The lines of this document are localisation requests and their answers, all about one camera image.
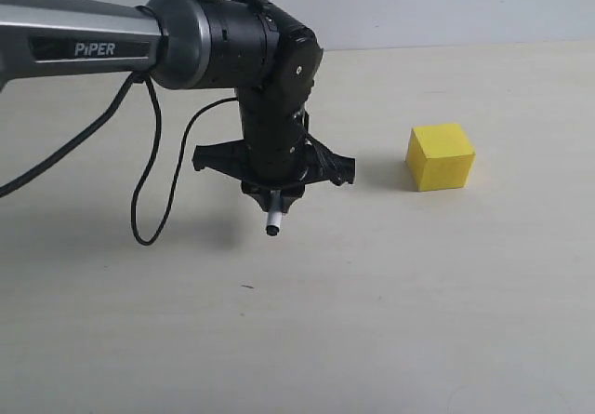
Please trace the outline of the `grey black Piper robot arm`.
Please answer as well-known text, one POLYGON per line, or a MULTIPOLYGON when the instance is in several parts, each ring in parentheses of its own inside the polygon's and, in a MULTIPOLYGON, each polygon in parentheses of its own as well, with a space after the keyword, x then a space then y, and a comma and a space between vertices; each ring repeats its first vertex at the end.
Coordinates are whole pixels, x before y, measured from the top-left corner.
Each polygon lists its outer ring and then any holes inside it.
POLYGON ((308 184, 353 183, 355 162, 309 132, 306 101, 323 58, 315 33, 268 0, 1 0, 1 79, 145 73, 166 89, 231 88, 239 140, 197 146, 195 169, 239 180, 287 211, 308 184))

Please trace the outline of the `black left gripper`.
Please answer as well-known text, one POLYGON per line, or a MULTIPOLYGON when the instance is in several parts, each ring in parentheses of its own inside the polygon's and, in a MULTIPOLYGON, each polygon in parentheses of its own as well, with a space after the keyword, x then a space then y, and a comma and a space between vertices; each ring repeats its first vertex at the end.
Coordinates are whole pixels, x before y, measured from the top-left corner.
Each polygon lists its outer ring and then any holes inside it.
POLYGON ((271 209, 271 191, 280 191, 281 211, 305 193, 305 186, 329 181, 352 184, 355 160, 333 153, 309 131, 308 94, 285 96, 272 89, 236 90, 242 137, 194 148, 192 164, 241 181, 243 194, 262 211, 271 209))

